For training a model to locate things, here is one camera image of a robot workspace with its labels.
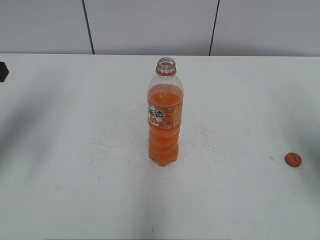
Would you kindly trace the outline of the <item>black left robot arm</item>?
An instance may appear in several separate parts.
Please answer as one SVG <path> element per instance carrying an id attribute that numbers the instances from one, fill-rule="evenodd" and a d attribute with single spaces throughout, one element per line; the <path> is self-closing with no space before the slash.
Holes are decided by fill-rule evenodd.
<path id="1" fill-rule="evenodd" d="M 3 83 L 7 76 L 9 75 L 9 70 L 4 62 L 0 62 L 0 82 Z"/>

